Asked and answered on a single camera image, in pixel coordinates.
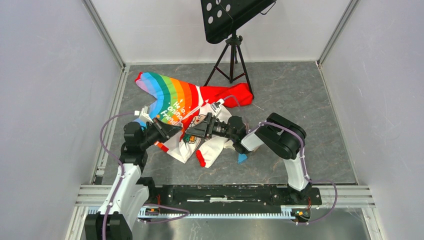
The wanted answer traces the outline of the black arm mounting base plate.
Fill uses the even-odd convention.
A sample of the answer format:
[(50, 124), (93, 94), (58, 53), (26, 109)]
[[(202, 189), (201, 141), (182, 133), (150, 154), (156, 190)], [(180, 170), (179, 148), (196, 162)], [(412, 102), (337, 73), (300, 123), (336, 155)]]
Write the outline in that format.
[(148, 204), (161, 205), (160, 213), (276, 214), (282, 206), (320, 206), (320, 190), (308, 186), (298, 193), (287, 185), (218, 184), (156, 186)]

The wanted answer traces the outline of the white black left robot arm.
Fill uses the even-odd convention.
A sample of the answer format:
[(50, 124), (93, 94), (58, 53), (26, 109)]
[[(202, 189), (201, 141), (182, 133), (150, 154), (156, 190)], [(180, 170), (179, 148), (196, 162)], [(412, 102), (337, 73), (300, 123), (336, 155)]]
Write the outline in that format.
[(142, 177), (147, 149), (155, 143), (168, 141), (181, 130), (180, 125), (168, 124), (156, 117), (145, 126), (132, 121), (123, 127), (124, 143), (120, 149), (117, 176), (105, 202), (85, 219), (86, 239), (133, 239), (133, 228), (143, 204), (151, 204), (157, 198), (152, 177)]

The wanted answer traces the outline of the rainbow cartoon zip jacket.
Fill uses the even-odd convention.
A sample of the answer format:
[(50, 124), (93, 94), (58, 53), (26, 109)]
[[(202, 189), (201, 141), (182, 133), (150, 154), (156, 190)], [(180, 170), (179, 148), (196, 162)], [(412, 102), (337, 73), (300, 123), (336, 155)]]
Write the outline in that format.
[(195, 155), (203, 168), (211, 167), (229, 139), (213, 136), (202, 140), (187, 134), (186, 129), (199, 124), (208, 113), (213, 112), (213, 103), (221, 104), (217, 118), (227, 122), (231, 117), (229, 108), (247, 106), (253, 101), (247, 83), (198, 86), (155, 72), (140, 72), (134, 82), (156, 99), (149, 106), (151, 119), (158, 118), (164, 123), (183, 127), (181, 132), (164, 143), (157, 142), (156, 146), (182, 163)]

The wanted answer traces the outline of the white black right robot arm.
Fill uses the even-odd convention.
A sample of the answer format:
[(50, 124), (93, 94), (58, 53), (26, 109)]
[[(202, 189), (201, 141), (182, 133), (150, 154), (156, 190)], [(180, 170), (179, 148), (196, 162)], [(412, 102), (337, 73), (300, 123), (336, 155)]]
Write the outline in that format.
[(231, 116), (226, 122), (208, 113), (200, 123), (189, 127), (187, 134), (211, 139), (223, 137), (232, 142), (235, 151), (247, 155), (265, 145), (283, 159), (288, 176), (289, 199), (302, 204), (309, 198), (312, 183), (305, 166), (305, 130), (292, 121), (273, 112), (254, 129), (248, 130), (240, 116)]

